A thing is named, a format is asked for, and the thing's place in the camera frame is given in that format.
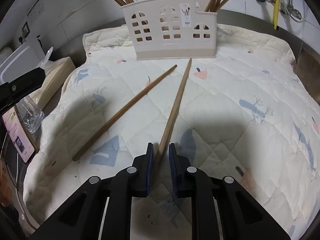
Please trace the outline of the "person's left hand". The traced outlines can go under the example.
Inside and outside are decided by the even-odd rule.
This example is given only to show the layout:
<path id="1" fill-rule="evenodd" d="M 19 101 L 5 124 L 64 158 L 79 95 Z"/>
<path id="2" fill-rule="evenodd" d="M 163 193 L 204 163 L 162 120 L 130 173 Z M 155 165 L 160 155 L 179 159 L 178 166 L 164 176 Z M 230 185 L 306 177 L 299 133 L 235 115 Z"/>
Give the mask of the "person's left hand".
<path id="1" fill-rule="evenodd" d="M 0 166 L 0 203 L 3 207 L 7 207 L 12 201 L 12 190 L 8 185 L 8 179 L 2 171 L 2 163 Z"/>

